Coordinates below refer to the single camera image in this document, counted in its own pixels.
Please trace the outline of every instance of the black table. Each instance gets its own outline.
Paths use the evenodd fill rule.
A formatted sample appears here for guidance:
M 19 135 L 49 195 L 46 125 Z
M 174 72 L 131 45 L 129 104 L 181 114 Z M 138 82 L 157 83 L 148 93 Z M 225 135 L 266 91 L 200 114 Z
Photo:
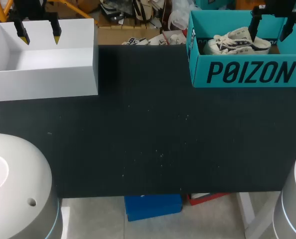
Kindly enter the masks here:
M 0 133 L 47 158 L 60 197 L 280 190 L 296 88 L 197 89 L 184 46 L 102 46 L 99 95 L 0 102 Z

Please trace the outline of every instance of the sneaker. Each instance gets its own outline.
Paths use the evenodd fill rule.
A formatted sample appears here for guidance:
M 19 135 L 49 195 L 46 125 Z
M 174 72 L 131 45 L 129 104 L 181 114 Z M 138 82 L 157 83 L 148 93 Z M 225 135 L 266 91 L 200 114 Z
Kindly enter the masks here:
M 247 27 L 241 27 L 234 31 L 228 32 L 224 36 L 215 35 L 205 45 L 203 52 L 206 55 L 221 55 L 221 54 L 268 54 L 271 48 L 269 41 L 256 37 L 254 42 Z

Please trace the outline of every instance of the floor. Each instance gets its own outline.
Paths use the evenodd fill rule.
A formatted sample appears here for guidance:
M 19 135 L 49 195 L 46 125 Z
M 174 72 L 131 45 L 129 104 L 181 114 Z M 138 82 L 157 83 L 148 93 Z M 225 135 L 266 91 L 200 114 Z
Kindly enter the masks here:
M 251 193 L 255 213 L 269 193 Z M 196 206 L 184 202 L 178 214 L 128 222 L 123 197 L 63 199 L 62 239 L 244 239 L 235 194 Z M 268 228 L 260 239 L 275 239 Z

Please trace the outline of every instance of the shoe box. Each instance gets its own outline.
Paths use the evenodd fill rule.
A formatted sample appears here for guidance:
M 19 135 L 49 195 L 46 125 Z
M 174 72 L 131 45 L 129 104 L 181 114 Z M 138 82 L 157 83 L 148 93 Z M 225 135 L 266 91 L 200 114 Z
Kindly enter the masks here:
M 194 87 L 296 87 L 296 26 L 281 42 L 284 18 L 262 16 L 257 36 L 277 47 L 269 54 L 204 55 L 202 46 L 214 35 L 248 26 L 251 19 L 247 10 L 190 13 L 186 50 Z
M 179 213 L 182 199 L 179 194 L 125 196 L 125 208 L 128 221 L 132 222 Z
M 196 5 L 202 10 L 216 10 L 231 2 L 233 2 L 233 0 L 196 0 Z

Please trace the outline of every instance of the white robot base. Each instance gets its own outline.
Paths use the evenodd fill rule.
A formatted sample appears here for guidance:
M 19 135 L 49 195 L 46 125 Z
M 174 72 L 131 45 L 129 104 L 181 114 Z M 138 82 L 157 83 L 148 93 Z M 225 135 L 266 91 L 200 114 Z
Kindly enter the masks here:
M 44 155 L 0 134 L 0 239 L 60 239 L 63 220 Z

